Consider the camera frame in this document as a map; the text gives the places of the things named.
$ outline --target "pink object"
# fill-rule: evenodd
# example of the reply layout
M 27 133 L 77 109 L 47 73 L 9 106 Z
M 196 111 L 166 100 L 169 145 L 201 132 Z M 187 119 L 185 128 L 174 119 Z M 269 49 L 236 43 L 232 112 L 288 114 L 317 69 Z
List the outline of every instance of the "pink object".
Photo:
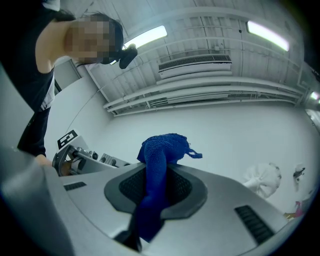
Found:
M 295 217 L 299 217 L 299 216 L 303 215 L 304 212 L 303 212 L 302 209 L 301 209 L 301 203 L 298 202 L 298 201 L 296 201 L 296 202 L 295 202 L 295 205 L 298 206 L 298 208 L 297 208 L 296 211 L 295 211 Z

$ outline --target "wall vent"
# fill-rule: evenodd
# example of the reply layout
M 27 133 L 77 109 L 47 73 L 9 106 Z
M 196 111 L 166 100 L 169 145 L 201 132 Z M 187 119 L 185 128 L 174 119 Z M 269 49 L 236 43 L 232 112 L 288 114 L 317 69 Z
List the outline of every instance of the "wall vent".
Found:
M 175 68 L 182 65 L 192 65 L 197 63 L 231 63 L 229 55 L 224 54 L 211 54 L 211 55 L 199 55 L 193 57 L 186 57 L 182 59 L 176 59 L 168 61 L 166 63 L 159 64 L 159 71 Z

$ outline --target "person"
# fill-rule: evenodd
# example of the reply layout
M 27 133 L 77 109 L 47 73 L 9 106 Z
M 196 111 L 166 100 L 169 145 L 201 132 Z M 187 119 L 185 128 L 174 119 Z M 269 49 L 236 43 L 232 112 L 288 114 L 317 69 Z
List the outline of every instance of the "person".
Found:
M 18 148 L 34 155 L 40 165 L 49 166 L 52 162 L 46 158 L 44 137 L 55 96 L 55 62 L 69 56 L 80 65 L 107 64 L 124 44 L 118 21 L 99 12 L 76 19 L 59 6 L 56 0 L 22 1 L 15 14 L 23 22 L 6 25 L 2 31 L 6 35 L 2 65 L 34 111 Z

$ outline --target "blue cloth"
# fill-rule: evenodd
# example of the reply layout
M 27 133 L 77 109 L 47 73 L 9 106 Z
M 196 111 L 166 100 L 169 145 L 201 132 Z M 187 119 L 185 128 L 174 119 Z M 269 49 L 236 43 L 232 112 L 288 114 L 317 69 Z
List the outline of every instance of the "blue cloth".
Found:
M 170 206 L 166 198 L 167 163 L 176 164 L 185 154 L 202 158 L 189 147 L 186 137 L 176 133 L 153 136 L 142 143 L 137 159 L 146 164 L 146 196 L 138 205 L 136 216 L 139 236 L 147 242 L 162 226 L 161 211 Z

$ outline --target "fluorescent light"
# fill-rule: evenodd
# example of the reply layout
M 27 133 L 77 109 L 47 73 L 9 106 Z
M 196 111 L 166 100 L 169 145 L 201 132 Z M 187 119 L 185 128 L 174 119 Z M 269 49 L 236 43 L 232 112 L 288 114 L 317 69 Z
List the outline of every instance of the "fluorescent light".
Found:
M 248 21 L 247 23 L 249 33 L 255 34 L 259 37 L 269 40 L 270 42 L 281 47 L 285 51 L 289 51 L 289 42 L 283 37 L 273 32 L 272 30 L 261 26 L 253 21 Z
M 310 96 L 312 99 L 314 99 L 314 100 L 317 100 L 318 99 L 318 97 L 319 97 L 319 95 L 317 94 L 317 93 L 315 93 L 315 92 L 313 92 L 313 93 L 311 93 L 311 96 Z
M 163 38 L 167 35 L 167 31 L 165 26 L 158 26 L 151 30 L 148 30 L 147 32 L 144 32 L 135 38 L 131 39 L 130 41 L 126 42 L 124 46 L 127 48 L 131 44 L 135 44 L 136 48 L 139 48 L 147 43 L 150 43 L 151 41 L 157 40 L 159 38 Z

